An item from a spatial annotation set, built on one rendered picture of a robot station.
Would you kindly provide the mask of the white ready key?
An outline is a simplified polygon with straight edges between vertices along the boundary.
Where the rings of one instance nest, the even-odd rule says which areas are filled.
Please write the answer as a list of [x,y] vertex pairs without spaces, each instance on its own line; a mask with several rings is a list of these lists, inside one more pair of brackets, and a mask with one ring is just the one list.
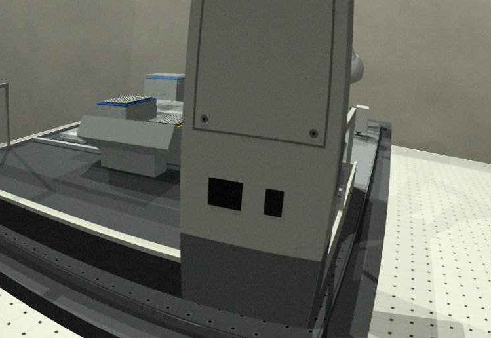
[[[363,105],[355,105],[355,104],[353,104],[352,107],[357,108],[356,115],[355,115],[355,129],[354,129],[356,133],[354,133],[353,137],[366,139],[367,132],[368,132],[369,107]],[[352,107],[349,108],[349,111],[351,110]],[[366,134],[361,134],[361,132]]]

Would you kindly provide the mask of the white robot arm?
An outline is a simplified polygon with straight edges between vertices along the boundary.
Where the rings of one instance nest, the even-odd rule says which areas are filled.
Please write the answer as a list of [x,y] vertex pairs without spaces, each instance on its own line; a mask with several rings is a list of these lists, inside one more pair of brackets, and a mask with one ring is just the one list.
[[363,62],[358,55],[352,50],[352,61],[351,61],[351,83],[359,81],[364,73]]

